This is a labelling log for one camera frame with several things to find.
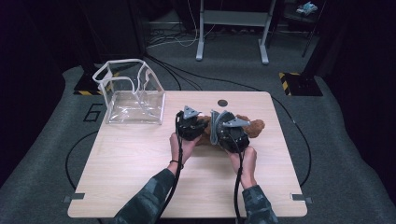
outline brown teddy bear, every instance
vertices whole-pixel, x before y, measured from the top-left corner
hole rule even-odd
[[[265,123],[261,119],[250,120],[248,117],[242,116],[242,115],[236,115],[236,117],[239,119],[242,119],[242,120],[250,121],[250,125],[242,127],[244,129],[245,133],[247,133],[247,136],[249,138],[255,138],[255,137],[259,136],[259,134],[262,132],[262,130],[265,127]],[[205,131],[202,134],[202,137],[198,141],[197,145],[208,145],[208,144],[210,145],[210,129],[211,129],[210,120],[211,120],[211,117],[202,116],[202,117],[199,117],[198,119],[203,119],[205,121],[208,121],[208,125],[205,128]]]

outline table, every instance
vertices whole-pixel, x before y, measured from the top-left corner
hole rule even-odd
[[[226,100],[221,107],[218,100]],[[268,92],[167,91],[163,124],[102,123],[72,200],[70,217],[114,217],[171,158],[169,137],[175,116],[184,105],[210,116],[211,109],[262,119],[265,128],[250,145],[258,152],[256,180],[279,217],[302,217],[306,205],[290,198],[301,194],[290,154]],[[162,217],[235,217],[233,188],[236,174],[219,147],[198,146],[186,162],[177,190]],[[239,209],[246,216],[239,188]]]
[[[201,61],[204,57],[204,24],[259,26],[264,27],[262,39],[259,39],[259,49],[262,56],[262,63],[268,64],[269,60],[267,50],[265,48],[265,39],[268,36],[268,30],[273,17],[275,3],[276,0],[271,0],[271,5],[267,12],[244,12],[205,10],[204,0],[201,0],[199,41],[195,59],[197,61]]]

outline wristband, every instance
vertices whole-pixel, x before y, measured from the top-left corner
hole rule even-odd
[[[172,161],[169,161],[169,163],[171,163]],[[174,162],[177,162],[178,163],[178,161],[174,161]],[[184,168],[184,165],[183,164],[181,164],[181,170]]]

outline camouflage sleeve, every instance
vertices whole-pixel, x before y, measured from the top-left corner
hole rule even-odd
[[[242,191],[242,195],[244,196],[245,209],[247,211],[247,223],[267,224],[278,222],[271,203],[265,197],[259,185],[245,189]]]
[[[175,176],[168,169],[153,176],[137,194],[125,204],[110,223],[155,223],[172,188]]]

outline person's left hand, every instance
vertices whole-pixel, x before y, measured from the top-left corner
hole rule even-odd
[[[195,148],[195,145],[200,140],[200,138],[201,138],[201,135],[196,137],[192,141],[187,141],[185,139],[182,139],[181,148],[183,148],[183,158],[182,158],[181,164],[184,165],[186,163],[186,161],[189,159],[189,157],[192,154],[192,150]],[[171,137],[169,138],[169,142],[171,144],[172,161],[178,161],[178,141],[177,141],[176,133],[171,134]],[[170,169],[173,172],[175,165],[177,167],[176,162],[171,162],[168,166],[168,169]]]

